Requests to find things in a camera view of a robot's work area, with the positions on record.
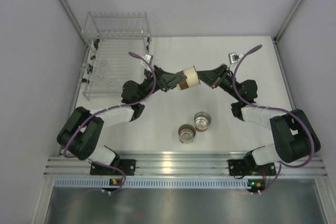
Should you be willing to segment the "clear plastic cup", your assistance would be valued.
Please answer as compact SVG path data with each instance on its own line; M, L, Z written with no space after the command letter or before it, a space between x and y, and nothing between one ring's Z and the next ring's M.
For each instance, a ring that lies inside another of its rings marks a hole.
M100 59L97 61L97 68L99 69L103 69L106 68L108 66L108 62L104 59Z
M118 81L116 80L116 79L114 79L114 78L108 78L107 80L106 80L106 86L107 87L114 87L114 86L116 86L118 84Z

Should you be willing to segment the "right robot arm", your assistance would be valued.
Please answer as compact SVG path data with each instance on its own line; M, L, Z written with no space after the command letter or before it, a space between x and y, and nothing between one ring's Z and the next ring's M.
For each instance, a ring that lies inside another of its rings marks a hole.
M237 100L231 104L235 118L250 122L272 134L272 143L249 151L244 156L246 170L253 175L260 173L265 165L280 162L288 167L303 157L311 158L320 151L321 143L306 114L301 109L284 111L257 105L255 80L237 82L225 64L212 70L198 71L198 78L207 86L220 87Z

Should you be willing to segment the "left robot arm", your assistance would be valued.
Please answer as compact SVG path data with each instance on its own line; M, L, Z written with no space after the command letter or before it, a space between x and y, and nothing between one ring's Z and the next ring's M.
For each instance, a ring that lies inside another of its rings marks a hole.
M101 168L110 175L120 167L117 154L108 147L98 148L100 134L103 129L137 120L145 105L142 103L153 93L162 90L167 92L187 80L181 71L169 73L154 66L152 75L139 84L133 80L124 83L121 103L97 112L80 106L70 115L69 119L57 135L57 142L64 149L66 158L70 152L79 160L90 160L101 163Z

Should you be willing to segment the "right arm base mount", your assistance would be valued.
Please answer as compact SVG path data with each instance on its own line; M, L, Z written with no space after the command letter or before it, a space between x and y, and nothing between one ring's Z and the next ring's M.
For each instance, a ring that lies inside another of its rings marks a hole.
M251 163L247 159L229 159L229 174L236 178L251 175Z

